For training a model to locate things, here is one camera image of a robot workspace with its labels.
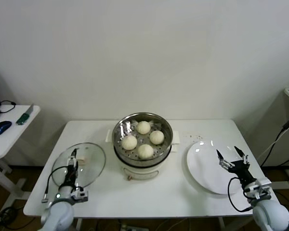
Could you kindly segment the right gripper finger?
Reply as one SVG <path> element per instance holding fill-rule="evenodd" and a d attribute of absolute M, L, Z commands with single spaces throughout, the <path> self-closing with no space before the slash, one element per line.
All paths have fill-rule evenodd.
<path fill-rule="evenodd" d="M 223 168 L 223 169 L 229 169 L 229 168 L 233 168 L 234 165 L 228 161 L 226 161 L 224 159 L 224 157 L 222 156 L 222 154 L 219 152 L 219 150 L 217 151 L 217 155 L 218 155 L 218 159 L 219 159 L 219 165 Z"/>
<path fill-rule="evenodd" d="M 245 155 L 243 153 L 243 151 L 241 149 L 239 149 L 238 147 L 234 146 L 236 152 L 238 153 L 238 155 L 240 156 L 239 160 L 236 160 L 234 162 L 235 165 L 250 165 L 249 161 L 248 161 L 248 155 Z"/>

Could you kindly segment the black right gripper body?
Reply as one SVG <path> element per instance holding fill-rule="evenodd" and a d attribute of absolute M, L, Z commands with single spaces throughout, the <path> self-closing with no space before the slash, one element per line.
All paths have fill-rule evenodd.
<path fill-rule="evenodd" d="M 250 164 L 244 163 L 243 160 L 231 162 L 231 167 L 228 168 L 228 172 L 234 173 L 239 178 L 242 186 L 247 186 L 255 182 L 255 178 L 249 172 Z"/>

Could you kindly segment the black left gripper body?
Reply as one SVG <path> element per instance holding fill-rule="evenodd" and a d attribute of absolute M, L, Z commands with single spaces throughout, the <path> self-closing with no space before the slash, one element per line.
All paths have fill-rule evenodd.
<path fill-rule="evenodd" d="M 64 179 L 64 186 L 69 186 L 75 188 L 75 182 L 77 178 L 77 168 L 76 167 L 68 167 L 67 173 Z"/>

